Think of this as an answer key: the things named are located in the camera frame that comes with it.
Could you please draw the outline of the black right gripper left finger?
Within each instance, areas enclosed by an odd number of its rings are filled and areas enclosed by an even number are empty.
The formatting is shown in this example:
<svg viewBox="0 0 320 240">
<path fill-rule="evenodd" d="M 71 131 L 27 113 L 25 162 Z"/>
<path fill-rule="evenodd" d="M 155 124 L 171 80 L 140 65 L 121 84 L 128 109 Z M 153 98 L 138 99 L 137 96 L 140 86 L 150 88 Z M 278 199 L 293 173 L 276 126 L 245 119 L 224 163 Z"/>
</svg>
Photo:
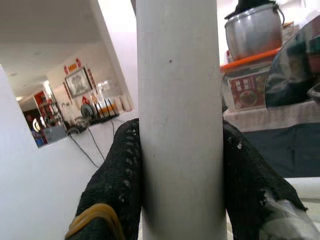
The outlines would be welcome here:
<svg viewBox="0 0 320 240">
<path fill-rule="evenodd" d="M 142 208 L 139 119 L 119 126 L 105 161 L 82 192 L 67 240 L 136 240 Z"/>
</svg>

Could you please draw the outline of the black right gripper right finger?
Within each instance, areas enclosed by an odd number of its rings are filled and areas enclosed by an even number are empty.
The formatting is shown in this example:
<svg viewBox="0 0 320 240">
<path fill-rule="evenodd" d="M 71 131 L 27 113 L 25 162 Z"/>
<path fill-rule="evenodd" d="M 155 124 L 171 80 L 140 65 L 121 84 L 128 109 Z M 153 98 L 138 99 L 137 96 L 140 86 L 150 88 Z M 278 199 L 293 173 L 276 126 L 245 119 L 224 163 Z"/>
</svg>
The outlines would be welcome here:
<svg viewBox="0 0 320 240">
<path fill-rule="evenodd" d="M 235 240 L 318 240 L 296 189 L 223 120 L 225 208 Z"/>
</svg>

